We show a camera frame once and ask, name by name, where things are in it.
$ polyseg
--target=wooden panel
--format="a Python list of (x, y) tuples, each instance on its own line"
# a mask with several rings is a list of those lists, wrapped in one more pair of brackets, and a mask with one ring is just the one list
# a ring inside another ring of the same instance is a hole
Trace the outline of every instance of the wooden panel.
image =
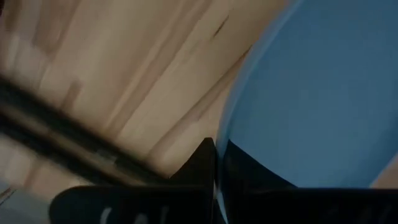
[[(244, 56), (285, 5), (281, 0), (6, 0), (0, 69), (170, 176), (204, 137), (215, 138)], [(20, 147), (0, 142), (4, 151)], [(14, 160), (1, 166), (3, 177), (16, 173), (12, 181), (43, 198), (80, 183), (48, 161), (7, 153), (4, 157)], [(19, 161), (29, 162), (16, 170)]]

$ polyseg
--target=dark metal bar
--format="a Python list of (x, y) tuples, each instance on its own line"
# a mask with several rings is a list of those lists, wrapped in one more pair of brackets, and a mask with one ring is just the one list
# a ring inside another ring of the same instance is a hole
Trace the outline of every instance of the dark metal bar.
[(166, 180), (161, 176), (122, 152), (115, 145), (92, 134), (62, 112), (44, 104), (2, 77), (0, 77), (0, 103), (11, 105), (26, 115), (43, 122), (52, 131), (71, 139), (88, 152), (96, 154), (106, 161), (113, 162), (118, 169), (128, 171), (128, 174), (132, 174), (145, 183), (166, 183)]
[(94, 184), (127, 186), (123, 181), (86, 164), (79, 157), (68, 153), (62, 147), (16, 124), (1, 113), (0, 133), (9, 136), (13, 140), (29, 147), (40, 156), (56, 162)]

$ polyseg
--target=wooden surface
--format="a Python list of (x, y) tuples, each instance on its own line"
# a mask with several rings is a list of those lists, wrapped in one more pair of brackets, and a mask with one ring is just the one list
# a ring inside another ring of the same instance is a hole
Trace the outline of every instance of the wooden surface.
[[(214, 137), (281, 0), (6, 0), (0, 69), (164, 176)], [(0, 174), (42, 198), (85, 183), (5, 137)]]

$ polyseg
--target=wood grain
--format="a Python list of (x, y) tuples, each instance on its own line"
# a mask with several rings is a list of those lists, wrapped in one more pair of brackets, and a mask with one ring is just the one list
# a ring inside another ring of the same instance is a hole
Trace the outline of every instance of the wood grain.
[[(287, 5), (281, 0), (6, 3), (0, 70), (167, 177), (204, 137), (215, 138), (245, 54)], [(85, 182), (6, 138), (0, 146), (8, 158), (0, 161), (1, 175), (42, 198)]]

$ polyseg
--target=blue object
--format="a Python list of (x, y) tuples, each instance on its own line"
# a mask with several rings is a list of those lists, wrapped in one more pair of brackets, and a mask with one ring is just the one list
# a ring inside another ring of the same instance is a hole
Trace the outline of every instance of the blue object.
[(293, 2), (239, 73), (220, 157), (231, 141), (297, 187), (368, 187), (398, 150), (397, 12), (395, 0)]

